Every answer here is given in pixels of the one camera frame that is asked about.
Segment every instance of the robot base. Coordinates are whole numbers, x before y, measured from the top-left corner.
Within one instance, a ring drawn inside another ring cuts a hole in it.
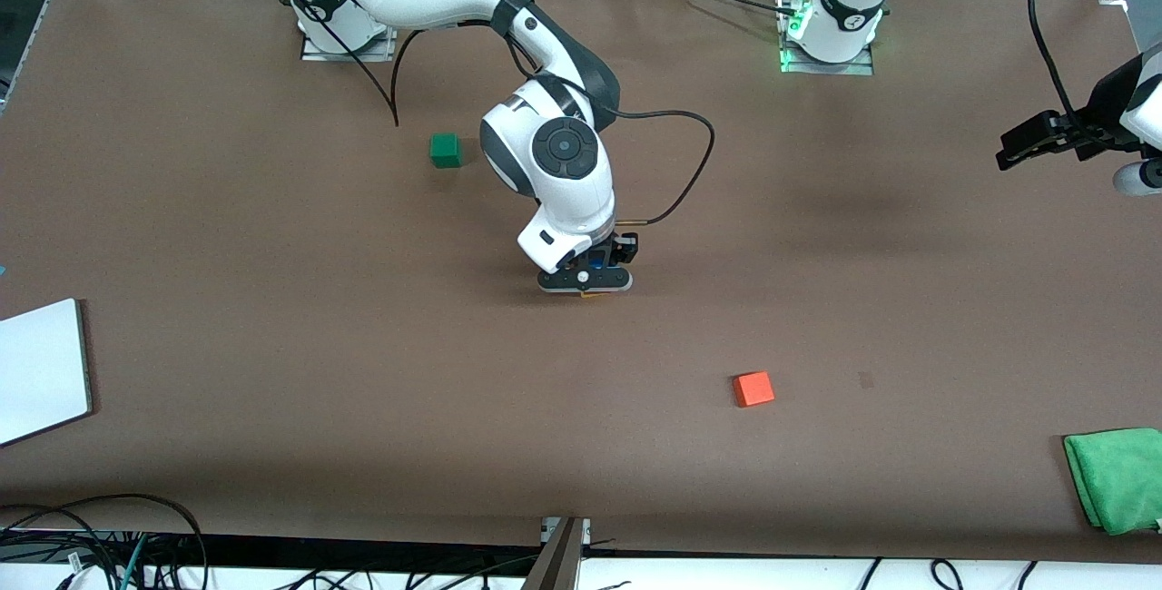
[[[801,10],[804,0],[775,0],[775,6],[787,6],[794,10]],[[790,39],[788,31],[797,16],[779,16],[779,69],[784,73],[815,73],[815,74],[871,74],[871,48],[863,45],[860,53],[853,60],[842,64],[829,64],[825,60],[817,60],[809,56],[803,45]]]
[[[374,39],[368,41],[364,48],[356,51],[359,59],[364,64],[372,64],[372,62],[383,62],[395,59],[395,36],[399,31],[394,27],[389,27],[381,35],[375,35]],[[351,60],[351,57],[345,52],[324,52],[313,43],[309,37],[303,35],[302,37],[302,52],[300,52],[300,59],[302,60]]]
[[[553,274],[540,272],[537,283],[545,293],[621,293],[633,285],[633,275],[622,264],[633,260],[637,252],[638,235],[610,235]]]

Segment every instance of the robot control buttons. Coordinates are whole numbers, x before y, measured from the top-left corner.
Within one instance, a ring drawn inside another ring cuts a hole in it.
[[[583,120],[548,120],[532,138],[532,156],[550,175],[581,180],[597,165],[597,134]]]

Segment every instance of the brown tabletop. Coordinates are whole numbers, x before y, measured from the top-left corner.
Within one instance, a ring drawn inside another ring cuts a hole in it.
[[[1157,206],[1111,188],[1125,156],[997,172],[1056,106],[1024,0],[890,0],[871,78],[780,73],[772,16],[730,2],[538,1],[623,109],[718,128],[621,296],[536,288],[533,204],[474,139],[521,81],[488,29],[415,41],[394,128],[275,0],[52,0],[0,120],[0,318],[83,297],[99,411],[0,452],[0,496],[157,492],[217,533],[531,544],[568,513],[637,549],[1162,561],[1084,523],[1060,445],[1162,424]],[[1119,8],[1040,10],[1077,103],[1133,56]],[[433,131],[468,165],[432,168]],[[641,217],[704,131],[603,138]],[[734,408],[754,369],[776,402]]]

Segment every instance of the white board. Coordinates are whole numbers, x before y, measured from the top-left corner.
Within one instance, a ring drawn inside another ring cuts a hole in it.
[[[76,300],[0,322],[0,447],[92,408]]]

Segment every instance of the red cube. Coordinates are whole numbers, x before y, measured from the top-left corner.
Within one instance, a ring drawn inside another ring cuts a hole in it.
[[[775,390],[770,388],[770,377],[767,370],[747,372],[747,374],[734,377],[734,398],[743,409],[766,404],[775,398]]]

